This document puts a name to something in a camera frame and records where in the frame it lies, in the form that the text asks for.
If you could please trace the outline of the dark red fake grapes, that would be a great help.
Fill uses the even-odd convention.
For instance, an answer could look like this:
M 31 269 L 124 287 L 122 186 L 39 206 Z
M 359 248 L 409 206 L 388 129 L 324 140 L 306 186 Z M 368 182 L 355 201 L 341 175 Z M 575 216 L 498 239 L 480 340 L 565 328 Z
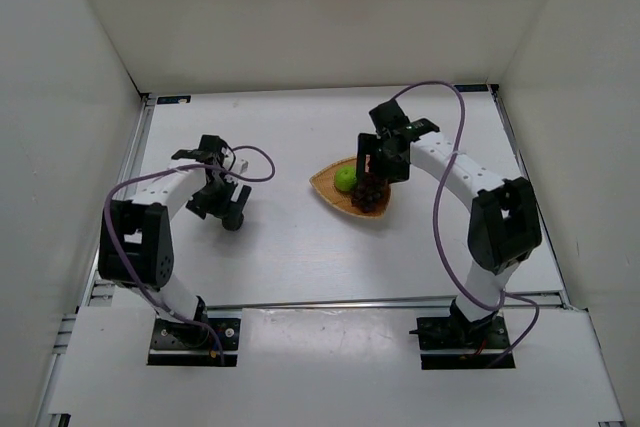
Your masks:
M 374 212 L 386 199 L 386 197 L 378 197 L 375 193 L 376 178 L 376 175 L 366 173 L 365 178 L 358 182 L 358 185 L 351 193 L 351 205 L 362 213 Z

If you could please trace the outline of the dark purple fake plum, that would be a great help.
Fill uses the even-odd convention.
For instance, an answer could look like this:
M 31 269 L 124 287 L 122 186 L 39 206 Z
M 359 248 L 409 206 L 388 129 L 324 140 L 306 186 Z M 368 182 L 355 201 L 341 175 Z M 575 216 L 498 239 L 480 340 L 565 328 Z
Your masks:
M 236 232 L 242 227 L 244 223 L 244 214 L 242 212 L 231 213 L 226 217 L 224 217 L 221 223 L 222 223 L 222 227 L 226 231 Z

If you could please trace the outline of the green fake apple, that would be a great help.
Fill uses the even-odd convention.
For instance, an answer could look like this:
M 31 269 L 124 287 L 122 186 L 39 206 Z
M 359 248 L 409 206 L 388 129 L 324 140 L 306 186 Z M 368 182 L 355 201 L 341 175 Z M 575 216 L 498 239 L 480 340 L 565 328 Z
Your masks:
M 358 184 L 356 168 L 352 165 L 340 167 L 334 175 L 334 187 L 343 193 L 353 191 Z

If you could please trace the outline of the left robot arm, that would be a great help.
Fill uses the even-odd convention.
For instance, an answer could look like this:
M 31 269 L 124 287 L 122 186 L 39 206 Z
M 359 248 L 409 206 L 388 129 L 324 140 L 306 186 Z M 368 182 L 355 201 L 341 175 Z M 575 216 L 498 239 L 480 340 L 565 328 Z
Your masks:
M 208 321 L 204 300 L 174 272 L 171 221 L 187 209 L 201 219 L 221 221 L 237 231 L 251 193 L 241 178 L 246 160 L 215 135 L 202 136 L 195 149 L 175 152 L 167 168 L 140 177 L 143 188 L 124 200 L 109 194 L 103 209 L 100 276 L 144 299 L 166 322 L 166 331 L 189 350 L 222 350 Z

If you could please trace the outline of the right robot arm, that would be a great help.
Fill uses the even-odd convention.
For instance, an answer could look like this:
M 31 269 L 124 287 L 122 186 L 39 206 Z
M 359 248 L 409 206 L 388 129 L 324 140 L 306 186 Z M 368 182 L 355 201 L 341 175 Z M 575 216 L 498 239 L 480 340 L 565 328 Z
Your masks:
M 517 267 L 542 240 L 536 198 L 531 183 L 495 174 L 463 154 L 433 122 L 411 121 L 398 102 L 372 109 L 372 134 L 358 136 L 357 187 L 352 203 L 364 213 L 373 210 L 381 190 L 405 182 L 411 169 L 421 170 L 439 184 L 434 201 L 453 194 L 470 214 L 467 247 L 472 264 L 445 323 L 425 329 L 436 348 L 466 348 L 484 341 Z

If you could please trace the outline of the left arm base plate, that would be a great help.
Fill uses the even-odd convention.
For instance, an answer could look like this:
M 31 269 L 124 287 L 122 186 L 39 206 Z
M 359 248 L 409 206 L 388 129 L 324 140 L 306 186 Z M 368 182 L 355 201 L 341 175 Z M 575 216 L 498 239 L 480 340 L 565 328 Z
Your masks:
M 149 342 L 147 364 L 167 367 L 235 367 L 241 333 L 239 317 L 209 317 L 221 341 L 223 357 L 207 329 L 157 317 Z

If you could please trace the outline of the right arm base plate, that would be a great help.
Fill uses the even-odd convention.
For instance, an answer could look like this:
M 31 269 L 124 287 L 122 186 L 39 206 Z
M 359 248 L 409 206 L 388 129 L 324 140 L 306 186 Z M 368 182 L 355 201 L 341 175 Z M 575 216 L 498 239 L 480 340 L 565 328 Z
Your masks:
M 418 339 L 424 371 L 508 370 L 516 363 L 504 317 L 463 327 L 453 316 L 418 317 L 409 332 Z

